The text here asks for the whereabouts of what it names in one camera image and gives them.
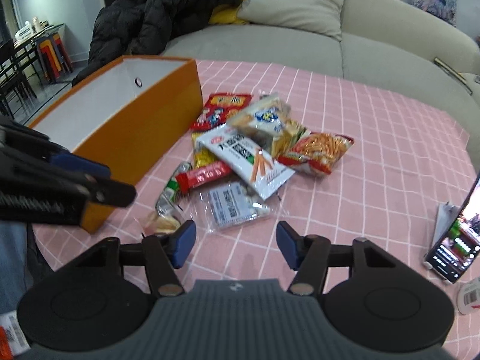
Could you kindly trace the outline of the red snack bar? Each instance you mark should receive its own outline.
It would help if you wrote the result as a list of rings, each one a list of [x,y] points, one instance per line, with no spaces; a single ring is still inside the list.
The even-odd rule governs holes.
[[[215,161],[206,166],[179,173],[175,176],[180,191],[187,194],[191,189],[196,189],[207,183],[229,176],[233,170],[222,161]]]

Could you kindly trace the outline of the yellow snack packet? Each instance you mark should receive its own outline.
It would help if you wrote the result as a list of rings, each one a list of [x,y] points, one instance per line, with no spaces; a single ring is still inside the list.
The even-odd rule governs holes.
[[[193,144],[193,167],[195,169],[208,166],[218,160],[216,155],[210,152],[198,141],[199,137],[202,135],[203,133],[201,132],[195,132],[191,134]]]

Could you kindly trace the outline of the white spicy strips packet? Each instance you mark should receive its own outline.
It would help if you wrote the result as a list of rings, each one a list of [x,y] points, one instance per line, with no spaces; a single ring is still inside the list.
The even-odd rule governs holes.
[[[249,137],[227,124],[202,134],[197,142],[226,163],[263,200],[295,174]]]

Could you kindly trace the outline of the white blue cracker bag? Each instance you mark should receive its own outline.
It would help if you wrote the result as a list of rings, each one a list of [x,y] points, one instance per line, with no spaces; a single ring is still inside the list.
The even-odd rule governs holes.
[[[227,120],[227,125],[249,137],[276,158],[292,147],[306,127],[290,118],[291,107],[277,94],[253,102]]]

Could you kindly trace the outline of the small round cracker packet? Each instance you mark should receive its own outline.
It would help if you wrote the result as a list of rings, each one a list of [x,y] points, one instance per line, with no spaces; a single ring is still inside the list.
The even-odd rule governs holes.
[[[151,212],[145,217],[142,228],[145,234],[171,234],[180,228],[181,222],[170,214]]]

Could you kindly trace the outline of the green silver candy wrapper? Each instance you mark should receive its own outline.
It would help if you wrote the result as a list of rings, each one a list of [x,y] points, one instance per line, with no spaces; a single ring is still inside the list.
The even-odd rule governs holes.
[[[180,210],[177,202],[182,197],[182,192],[176,177],[192,169],[192,165],[186,161],[181,162],[176,167],[155,203],[155,209],[158,215],[172,215],[175,210]]]

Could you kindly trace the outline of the black dining chair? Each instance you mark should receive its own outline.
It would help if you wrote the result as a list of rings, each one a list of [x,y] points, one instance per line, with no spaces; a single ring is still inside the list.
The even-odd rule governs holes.
[[[12,93],[19,97],[22,106],[24,100],[37,97],[20,68],[14,40],[11,38],[1,44],[1,113],[14,119],[8,100],[8,96]]]

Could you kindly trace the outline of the clear nut packet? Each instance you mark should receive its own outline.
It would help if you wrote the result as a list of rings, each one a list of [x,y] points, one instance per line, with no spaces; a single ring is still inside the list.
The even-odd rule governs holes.
[[[237,228],[278,212],[278,193],[264,200],[243,181],[230,180],[200,189],[191,200],[192,219],[209,232]]]

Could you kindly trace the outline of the blue jeans leg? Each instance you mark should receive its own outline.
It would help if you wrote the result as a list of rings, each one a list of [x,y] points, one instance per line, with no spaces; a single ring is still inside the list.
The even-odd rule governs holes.
[[[1,314],[14,311],[26,291],[52,273],[38,248],[32,225],[1,222]]]

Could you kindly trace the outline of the colourful stacked stools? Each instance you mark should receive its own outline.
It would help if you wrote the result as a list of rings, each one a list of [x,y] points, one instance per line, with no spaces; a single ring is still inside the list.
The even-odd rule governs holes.
[[[41,68],[49,82],[56,83],[61,75],[73,72],[70,57],[58,33],[38,38],[35,46]]]

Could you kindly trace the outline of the red fries snack bag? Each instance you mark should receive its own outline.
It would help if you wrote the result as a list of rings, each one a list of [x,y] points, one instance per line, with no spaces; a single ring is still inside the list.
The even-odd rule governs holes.
[[[279,154],[277,160],[296,172],[327,176],[354,144],[354,139],[349,136],[308,132],[292,147]]]

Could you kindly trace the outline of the orange cardboard box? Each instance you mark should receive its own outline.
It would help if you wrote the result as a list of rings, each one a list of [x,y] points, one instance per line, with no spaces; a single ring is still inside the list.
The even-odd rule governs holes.
[[[75,85],[29,127],[136,185],[202,108],[193,59],[124,56]]]

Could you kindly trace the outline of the smartphone on stand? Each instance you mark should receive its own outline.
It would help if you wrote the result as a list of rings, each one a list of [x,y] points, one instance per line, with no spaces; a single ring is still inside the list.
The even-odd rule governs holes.
[[[425,266],[444,281],[454,284],[479,256],[479,175],[445,237],[424,257]]]

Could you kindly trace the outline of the red cartoon snack bag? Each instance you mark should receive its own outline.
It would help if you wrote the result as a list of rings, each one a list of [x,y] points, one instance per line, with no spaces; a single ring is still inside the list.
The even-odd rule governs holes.
[[[202,108],[202,113],[190,129],[194,132],[206,132],[222,125],[227,119],[248,107],[252,99],[251,94],[211,94]]]

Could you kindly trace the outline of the white barcode object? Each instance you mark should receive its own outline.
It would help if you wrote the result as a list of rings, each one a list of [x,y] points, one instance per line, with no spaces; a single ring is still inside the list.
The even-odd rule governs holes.
[[[462,285],[456,295],[456,307],[460,314],[468,315],[480,310],[480,278]]]

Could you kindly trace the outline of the black puffer jacket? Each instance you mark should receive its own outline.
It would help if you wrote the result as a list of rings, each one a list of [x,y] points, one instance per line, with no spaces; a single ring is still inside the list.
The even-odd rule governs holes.
[[[94,22],[87,66],[77,86],[122,55],[160,55],[174,38],[205,28],[215,8],[241,0],[115,0]]]

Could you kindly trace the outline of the beige sofa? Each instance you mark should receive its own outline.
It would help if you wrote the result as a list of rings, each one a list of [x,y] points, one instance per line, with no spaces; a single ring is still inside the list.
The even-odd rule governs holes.
[[[171,41],[164,54],[279,63],[388,89],[447,111],[479,114],[479,47],[462,31],[399,0],[345,0],[342,40],[261,24],[213,25]],[[462,74],[465,89],[435,66]]]

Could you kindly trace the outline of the book on sofa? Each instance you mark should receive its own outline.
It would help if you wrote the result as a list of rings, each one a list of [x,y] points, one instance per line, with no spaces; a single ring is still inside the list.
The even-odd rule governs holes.
[[[468,86],[467,80],[465,77],[462,76],[459,72],[457,72],[455,69],[447,65],[444,61],[442,61],[440,58],[435,58],[433,60],[433,64],[440,68],[444,73],[446,73],[449,77],[451,77],[455,82],[460,84],[465,91],[469,94],[473,94],[473,90]]]

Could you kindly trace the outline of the yellow cushion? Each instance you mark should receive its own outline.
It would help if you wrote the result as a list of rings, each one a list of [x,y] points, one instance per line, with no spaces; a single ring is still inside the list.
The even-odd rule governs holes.
[[[239,9],[241,4],[245,0],[240,0],[240,4],[232,7],[228,5],[222,5],[216,7],[211,15],[211,18],[208,22],[209,25],[244,25],[249,24],[248,21],[238,18]]]

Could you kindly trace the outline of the beige cushion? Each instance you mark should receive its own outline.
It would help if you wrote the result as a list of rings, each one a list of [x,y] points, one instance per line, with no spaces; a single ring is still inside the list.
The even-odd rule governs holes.
[[[254,24],[299,29],[342,40],[345,0],[245,0],[238,18]]]

